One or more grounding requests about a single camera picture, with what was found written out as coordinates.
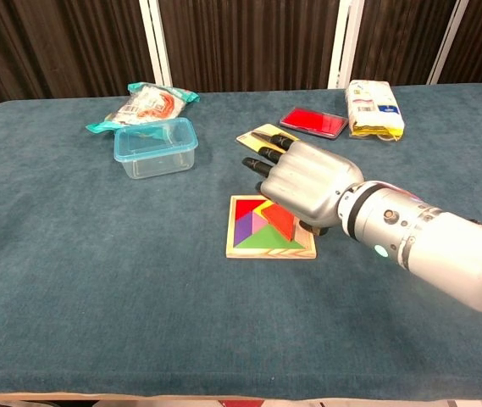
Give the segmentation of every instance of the table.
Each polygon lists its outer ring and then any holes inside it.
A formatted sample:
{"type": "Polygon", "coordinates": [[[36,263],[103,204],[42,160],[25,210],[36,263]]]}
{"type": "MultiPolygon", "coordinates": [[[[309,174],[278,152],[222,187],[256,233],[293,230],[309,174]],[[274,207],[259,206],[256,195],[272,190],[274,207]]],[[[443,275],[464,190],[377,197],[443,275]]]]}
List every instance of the table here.
{"type": "MultiPolygon", "coordinates": [[[[399,143],[297,133],[482,220],[482,84],[394,88],[399,143]]],[[[0,393],[482,399],[482,314],[331,230],[316,260],[226,259],[235,137],[341,90],[202,94],[193,169],[134,181],[85,125],[125,100],[0,104],[0,393]]]]}

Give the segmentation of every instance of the silver robotic hand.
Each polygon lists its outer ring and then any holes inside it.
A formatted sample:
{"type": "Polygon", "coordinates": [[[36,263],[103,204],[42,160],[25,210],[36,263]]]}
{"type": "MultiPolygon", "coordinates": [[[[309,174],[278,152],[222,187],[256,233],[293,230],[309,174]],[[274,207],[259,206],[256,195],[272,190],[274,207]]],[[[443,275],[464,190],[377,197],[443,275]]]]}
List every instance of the silver robotic hand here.
{"type": "Polygon", "coordinates": [[[482,312],[482,225],[429,205],[410,192],[365,181],[348,159],[280,135],[243,164],[266,176],[258,190],[297,216],[305,229],[344,232],[402,268],[482,312]]]}

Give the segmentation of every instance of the yellow card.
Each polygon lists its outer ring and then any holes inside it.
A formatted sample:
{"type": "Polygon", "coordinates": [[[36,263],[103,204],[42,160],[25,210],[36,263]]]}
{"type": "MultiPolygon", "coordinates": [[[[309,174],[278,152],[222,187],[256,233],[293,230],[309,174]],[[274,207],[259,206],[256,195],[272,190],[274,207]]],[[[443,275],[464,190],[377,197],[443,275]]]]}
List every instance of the yellow card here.
{"type": "Polygon", "coordinates": [[[275,125],[270,125],[270,124],[261,125],[258,128],[254,129],[254,130],[250,130],[247,133],[241,134],[240,136],[238,136],[236,138],[236,140],[240,144],[243,144],[244,146],[250,148],[251,150],[253,150],[255,152],[257,152],[261,147],[269,147],[269,148],[272,148],[272,149],[274,149],[276,151],[279,151],[281,153],[285,153],[285,151],[282,148],[280,148],[278,146],[275,146],[272,142],[268,142],[261,137],[254,136],[253,134],[251,134],[252,131],[259,131],[259,132],[265,133],[269,136],[273,136],[275,134],[280,134],[281,136],[288,137],[291,140],[299,140],[299,137],[295,137],[290,133],[286,133],[285,131],[283,131],[282,129],[280,129],[279,127],[277,127],[275,125]]]}

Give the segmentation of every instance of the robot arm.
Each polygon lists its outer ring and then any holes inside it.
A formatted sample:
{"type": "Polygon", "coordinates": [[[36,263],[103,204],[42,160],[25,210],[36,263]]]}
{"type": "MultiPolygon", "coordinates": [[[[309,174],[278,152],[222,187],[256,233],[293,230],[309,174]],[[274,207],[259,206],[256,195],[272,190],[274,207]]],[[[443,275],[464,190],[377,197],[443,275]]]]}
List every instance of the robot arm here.
{"type": "Polygon", "coordinates": [[[309,231],[341,225],[351,238],[397,262],[467,306],[482,312],[482,225],[422,202],[410,192],[365,181],[351,161],[280,136],[286,149],[271,167],[243,164],[267,176],[265,197],[290,210],[309,231]]]}

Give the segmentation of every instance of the clear plastic container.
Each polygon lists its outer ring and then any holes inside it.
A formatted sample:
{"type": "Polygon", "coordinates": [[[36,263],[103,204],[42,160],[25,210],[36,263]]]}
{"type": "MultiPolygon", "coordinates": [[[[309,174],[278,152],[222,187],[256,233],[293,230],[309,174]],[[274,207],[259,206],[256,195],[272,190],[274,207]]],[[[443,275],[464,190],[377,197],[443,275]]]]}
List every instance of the clear plastic container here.
{"type": "Polygon", "coordinates": [[[114,133],[114,159],[130,178],[161,176],[189,170],[197,144],[193,126],[184,117],[130,125],[114,133]]]}

